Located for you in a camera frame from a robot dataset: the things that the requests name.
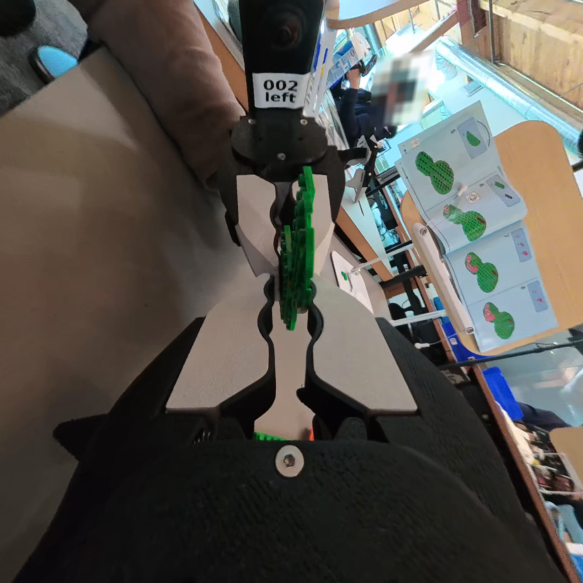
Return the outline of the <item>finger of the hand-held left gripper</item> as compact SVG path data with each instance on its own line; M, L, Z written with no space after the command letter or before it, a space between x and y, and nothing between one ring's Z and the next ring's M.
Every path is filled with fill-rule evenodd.
M327 176L324 174L313 174L312 178L315 187L311 216L315 248L314 274L320 274L328 257L334 223L331 214Z
M236 234L245 257L255 276L276 276L279 255L275 247L276 228L271 216L276 203L276 188L254 174L247 174L237 176L236 189Z

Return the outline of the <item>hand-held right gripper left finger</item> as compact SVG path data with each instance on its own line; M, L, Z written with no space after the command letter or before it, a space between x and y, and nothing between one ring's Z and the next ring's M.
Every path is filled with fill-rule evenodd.
M166 403L169 412L217 416L274 372L271 333L259 320L264 309L272 315L265 292L270 282L268 274L259 275L209 311Z

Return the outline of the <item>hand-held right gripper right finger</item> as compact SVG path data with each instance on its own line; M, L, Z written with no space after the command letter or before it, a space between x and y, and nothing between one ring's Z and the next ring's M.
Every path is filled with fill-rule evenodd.
M417 403L374 314L319 275L311 284L300 401L320 417L415 414Z

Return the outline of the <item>green lego plate assembly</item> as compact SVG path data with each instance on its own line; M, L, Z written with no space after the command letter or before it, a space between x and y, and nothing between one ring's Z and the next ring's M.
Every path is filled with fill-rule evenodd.
M281 234L280 316L288 331L295 330L297 316L306 312L312 301L315 266L315 229L312 214L315 200L314 176L303 166L298 177L293 217Z

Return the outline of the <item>person's left forearm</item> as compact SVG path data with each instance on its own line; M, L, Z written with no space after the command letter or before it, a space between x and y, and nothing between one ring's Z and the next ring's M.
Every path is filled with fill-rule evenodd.
M147 99L201 185L217 191L244 115L193 1L72 1Z

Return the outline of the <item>lego instruction booklet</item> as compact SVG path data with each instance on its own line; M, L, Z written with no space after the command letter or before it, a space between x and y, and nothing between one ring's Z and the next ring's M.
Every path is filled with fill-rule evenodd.
M468 316L481 352L557 327L524 223L481 102L399 145L395 166Z

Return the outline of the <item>spare hand-held gripper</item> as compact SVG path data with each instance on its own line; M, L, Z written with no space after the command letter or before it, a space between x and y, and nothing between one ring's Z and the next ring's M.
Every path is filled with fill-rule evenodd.
M349 160L346 169L346 188L354 191L353 202L359 203L375 175L376 159L388 146L388 138L378 140L375 135L361 135L351 151L356 157Z

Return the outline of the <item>blue storage bin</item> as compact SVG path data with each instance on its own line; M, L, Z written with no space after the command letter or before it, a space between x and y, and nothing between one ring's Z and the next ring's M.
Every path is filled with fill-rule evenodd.
M523 413L520 405L499 367L483 369L486 384L488 385L494 400L506 412L512 421L522 421Z

